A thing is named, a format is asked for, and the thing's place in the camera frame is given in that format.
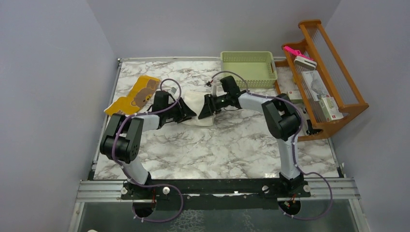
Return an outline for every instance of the gray wall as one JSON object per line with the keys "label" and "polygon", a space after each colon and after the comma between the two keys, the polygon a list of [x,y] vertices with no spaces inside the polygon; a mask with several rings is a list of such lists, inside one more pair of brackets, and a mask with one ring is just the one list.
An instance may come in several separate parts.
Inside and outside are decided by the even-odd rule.
{"label": "gray wall", "polygon": [[299,21],[325,25],[340,0],[87,0],[117,57],[219,56],[272,51],[303,38]]}
{"label": "gray wall", "polygon": [[370,107],[333,137],[371,230],[409,231],[410,1],[342,0],[326,30]]}
{"label": "gray wall", "polygon": [[0,231],[67,231],[116,58],[85,0],[0,4]]}

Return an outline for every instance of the orange wooden frame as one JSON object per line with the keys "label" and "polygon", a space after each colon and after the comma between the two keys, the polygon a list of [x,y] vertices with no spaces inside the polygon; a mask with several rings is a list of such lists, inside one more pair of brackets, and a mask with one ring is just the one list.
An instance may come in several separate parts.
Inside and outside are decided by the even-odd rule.
{"label": "orange wooden frame", "polygon": [[[299,141],[308,141],[308,140],[316,140],[316,139],[327,139],[334,135],[336,132],[338,132],[341,128],[343,128],[347,123],[352,121],[355,117],[357,117],[359,114],[361,114],[365,109],[369,107],[369,105],[365,102],[363,99],[362,95],[360,94],[359,90],[357,89],[357,86],[355,85],[353,79],[351,78],[349,72],[347,71],[345,65],[343,64],[339,54],[337,53],[335,47],[333,46],[332,42],[330,41],[329,37],[327,36],[322,23],[320,20],[306,20],[302,21],[299,23],[299,28],[301,29],[304,39],[298,43],[285,43],[284,46],[289,46],[293,49],[300,50],[302,53],[308,52],[310,57],[314,59],[317,62],[317,68],[316,70],[319,72],[323,83],[325,84],[327,90],[329,91],[329,94],[335,99],[336,104],[339,107],[339,111],[341,113],[347,113],[348,115],[345,116],[342,119],[335,120],[335,121],[330,121],[330,122],[318,122],[315,118],[315,115],[313,113],[313,108],[309,102],[308,96],[305,93],[305,90],[303,88],[302,82],[303,79],[299,75],[299,73],[296,71],[295,65],[293,64],[293,59],[294,56],[290,54],[287,51],[284,51],[286,60],[282,61],[276,61],[275,65],[276,67],[287,67],[292,71],[292,74],[294,76],[294,79],[296,81],[296,85],[299,88],[299,91],[302,95],[303,102],[306,107],[306,111],[309,114],[310,120],[312,122],[312,126],[314,129],[321,129],[322,132],[314,134],[314,135],[307,135],[307,136],[300,136],[298,138]],[[325,67],[325,64],[319,55],[318,50],[316,49],[313,40],[311,36],[309,35],[307,28],[315,28],[319,30],[319,32],[322,34],[327,46],[329,47],[333,57],[336,60],[336,63],[338,64],[342,74],[346,78],[347,83],[349,84],[355,98],[357,99],[357,104],[345,104],[339,95],[337,88],[335,86],[335,83],[332,80],[332,77],[330,76],[327,68]],[[279,86],[276,84],[275,85],[278,93],[280,93]]]}

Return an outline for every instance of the white cloth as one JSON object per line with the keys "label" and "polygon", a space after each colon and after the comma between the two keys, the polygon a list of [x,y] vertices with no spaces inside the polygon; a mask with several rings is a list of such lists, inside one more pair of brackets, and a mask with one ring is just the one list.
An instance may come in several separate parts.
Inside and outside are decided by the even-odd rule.
{"label": "white cloth", "polygon": [[193,112],[196,113],[197,116],[190,120],[182,122],[183,124],[200,127],[209,127],[214,124],[215,115],[203,119],[198,119],[198,115],[200,114],[202,108],[205,105],[204,95],[206,94],[209,93],[195,92],[191,90],[187,90],[185,92],[184,102]]}

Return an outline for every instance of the yellow cloth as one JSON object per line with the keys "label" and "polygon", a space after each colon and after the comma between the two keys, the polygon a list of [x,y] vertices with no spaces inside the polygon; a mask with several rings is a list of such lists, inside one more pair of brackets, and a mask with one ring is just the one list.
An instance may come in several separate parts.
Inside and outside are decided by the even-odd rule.
{"label": "yellow cloth", "polygon": [[140,76],[126,97],[120,97],[104,110],[109,116],[118,113],[131,115],[138,112],[154,95],[160,79]]}

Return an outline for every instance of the pink clip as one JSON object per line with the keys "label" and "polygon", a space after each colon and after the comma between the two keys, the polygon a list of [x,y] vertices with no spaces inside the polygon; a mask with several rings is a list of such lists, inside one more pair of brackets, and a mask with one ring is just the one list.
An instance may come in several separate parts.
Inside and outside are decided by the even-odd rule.
{"label": "pink clip", "polygon": [[283,49],[285,51],[288,51],[288,52],[294,54],[295,56],[300,56],[300,57],[303,57],[303,58],[306,58],[306,59],[313,60],[312,58],[303,55],[299,50],[293,50],[289,46],[284,46]]}

